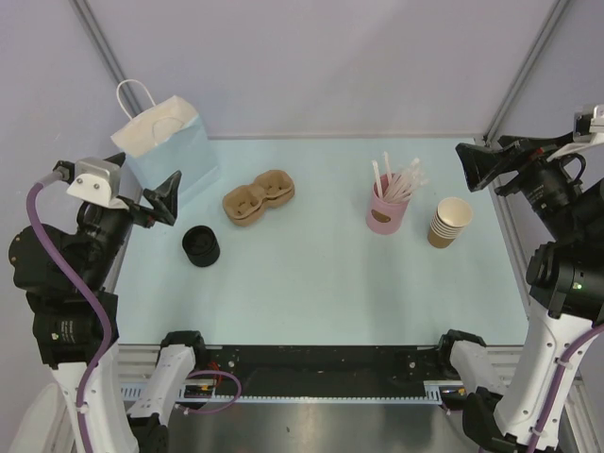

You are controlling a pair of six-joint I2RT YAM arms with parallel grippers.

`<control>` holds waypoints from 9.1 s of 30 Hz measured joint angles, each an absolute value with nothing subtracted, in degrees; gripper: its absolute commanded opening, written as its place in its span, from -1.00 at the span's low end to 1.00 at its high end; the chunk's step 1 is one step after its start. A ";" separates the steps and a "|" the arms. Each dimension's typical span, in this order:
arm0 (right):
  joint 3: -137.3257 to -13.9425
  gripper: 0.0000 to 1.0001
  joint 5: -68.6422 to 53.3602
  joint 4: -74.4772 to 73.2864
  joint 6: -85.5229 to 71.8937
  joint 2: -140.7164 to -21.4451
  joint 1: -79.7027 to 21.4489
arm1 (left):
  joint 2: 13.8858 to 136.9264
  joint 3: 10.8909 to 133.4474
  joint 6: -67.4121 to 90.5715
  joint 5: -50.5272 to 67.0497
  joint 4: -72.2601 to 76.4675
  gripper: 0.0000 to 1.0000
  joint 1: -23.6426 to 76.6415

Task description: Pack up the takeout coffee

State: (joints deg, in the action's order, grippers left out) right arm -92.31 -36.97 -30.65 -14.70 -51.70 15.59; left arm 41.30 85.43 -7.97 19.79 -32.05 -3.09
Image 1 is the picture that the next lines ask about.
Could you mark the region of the light blue paper bag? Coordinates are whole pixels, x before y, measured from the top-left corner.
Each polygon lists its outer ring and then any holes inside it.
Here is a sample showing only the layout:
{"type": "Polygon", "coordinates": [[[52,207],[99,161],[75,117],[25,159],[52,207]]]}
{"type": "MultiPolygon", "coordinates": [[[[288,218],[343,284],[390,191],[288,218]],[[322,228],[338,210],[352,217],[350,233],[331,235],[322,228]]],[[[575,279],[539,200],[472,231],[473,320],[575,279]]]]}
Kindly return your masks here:
{"type": "Polygon", "coordinates": [[[219,162],[197,109],[178,95],[151,102],[111,135],[144,189],[181,173],[178,205],[189,204],[219,178],[219,162]]]}

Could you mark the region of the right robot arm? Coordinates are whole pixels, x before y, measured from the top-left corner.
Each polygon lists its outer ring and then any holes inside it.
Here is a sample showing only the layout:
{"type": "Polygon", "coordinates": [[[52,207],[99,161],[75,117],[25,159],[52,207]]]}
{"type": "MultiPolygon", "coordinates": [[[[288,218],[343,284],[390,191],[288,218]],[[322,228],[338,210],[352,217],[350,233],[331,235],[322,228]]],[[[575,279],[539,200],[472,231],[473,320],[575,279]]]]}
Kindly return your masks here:
{"type": "Polygon", "coordinates": [[[503,136],[497,149],[456,147],[470,191],[515,172],[496,194],[524,195],[553,238],[528,264],[528,334],[507,389],[498,390],[459,346],[435,355],[443,377],[463,381],[463,431],[482,452],[558,451],[565,400],[585,352],[603,332],[603,183],[583,190],[581,177],[568,175],[568,162],[585,161],[563,151],[573,143],[571,134],[503,136]]]}

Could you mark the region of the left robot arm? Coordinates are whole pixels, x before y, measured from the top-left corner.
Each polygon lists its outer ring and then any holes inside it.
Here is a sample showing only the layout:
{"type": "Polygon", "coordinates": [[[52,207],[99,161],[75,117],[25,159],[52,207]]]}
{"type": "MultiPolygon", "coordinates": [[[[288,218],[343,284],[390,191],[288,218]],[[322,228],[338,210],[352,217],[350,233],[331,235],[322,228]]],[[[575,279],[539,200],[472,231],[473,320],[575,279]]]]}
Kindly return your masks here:
{"type": "Polygon", "coordinates": [[[175,332],[163,342],[143,395],[126,408],[118,382],[118,297],[106,289],[109,271],[134,226],[172,225],[180,173],[153,190],[145,205],[119,193],[124,154],[61,160],[26,197],[28,226],[12,240],[14,285],[34,314],[42,362],[58,384],[80,452],[164,452],[177,392],[186,376],[202,375],[208,353],[197,335],[175,332]],[[42,191],[63,182],[81,202],[76,230],[45,224],[37,210],[42,191]]]}

